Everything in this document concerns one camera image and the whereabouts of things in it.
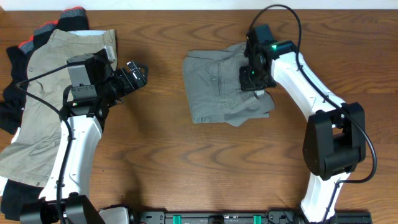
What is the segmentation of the grey shorts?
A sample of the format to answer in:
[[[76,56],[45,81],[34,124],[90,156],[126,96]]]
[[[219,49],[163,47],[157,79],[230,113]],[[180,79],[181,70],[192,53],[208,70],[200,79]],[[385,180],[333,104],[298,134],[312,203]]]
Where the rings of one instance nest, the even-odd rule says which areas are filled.
[[[192,121],[238,127],[268,118],[275,108],[264,90],[242,91],[239,69],[248,65],[244,42],[220,50],[191,50],[183,60],[183,80]]]

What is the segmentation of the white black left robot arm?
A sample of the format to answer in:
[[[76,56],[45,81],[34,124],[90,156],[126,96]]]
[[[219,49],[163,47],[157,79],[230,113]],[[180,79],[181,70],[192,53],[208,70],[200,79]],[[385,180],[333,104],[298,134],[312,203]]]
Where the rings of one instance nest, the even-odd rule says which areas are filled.
[[[147,84],[147,65],[134,61],[113,70],[94,55],[70,58],[64,66],[72,84],[57,111],[62,138],[49,181],[36,203],[25,204],[21,223],[132,223],[129,209],[117,205],[97,211],[88,198],[95,150],[109,109]]]

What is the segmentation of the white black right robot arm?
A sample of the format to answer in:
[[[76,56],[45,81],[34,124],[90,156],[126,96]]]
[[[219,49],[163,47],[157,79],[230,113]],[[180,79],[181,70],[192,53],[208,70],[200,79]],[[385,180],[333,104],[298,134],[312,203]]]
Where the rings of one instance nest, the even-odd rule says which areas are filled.
[[[300,212],[288,217],[292,223],[347,223],[366,217],[338,215],[335,204],[343,184],[366,157],[364,110],[347,104],[330,91],[311,71],[297,46],[290,40],[248,40],[249,64],[239,71],[242,90],[260,90],[281,85],[300,108],[307,127],[303,158],[310,170],[307,192]]]

